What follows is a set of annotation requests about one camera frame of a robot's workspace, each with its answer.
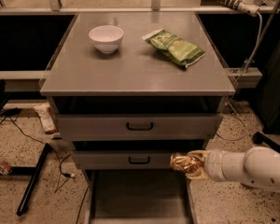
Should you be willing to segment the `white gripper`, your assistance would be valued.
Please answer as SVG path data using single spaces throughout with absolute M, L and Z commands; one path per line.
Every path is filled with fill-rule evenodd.
M 226 181 L 223 174 L 222 163 L 225 152 L 222 150 L 192 150 L 188 156 L 204 161 L 204 169 L 196 170 L 194 173 L 186 174 L 186 178 L 190 180 L 207 180 L 208 176 L 216 182 Z

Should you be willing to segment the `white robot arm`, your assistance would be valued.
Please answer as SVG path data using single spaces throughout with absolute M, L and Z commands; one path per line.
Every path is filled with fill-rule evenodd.
M 238 182 L 280 193 L 280 153 L 271 148 L 252 147 L 246 152 L 194 150 L 187 157 L 201 162 L 197 173 L 187 174 L 188 178 Z

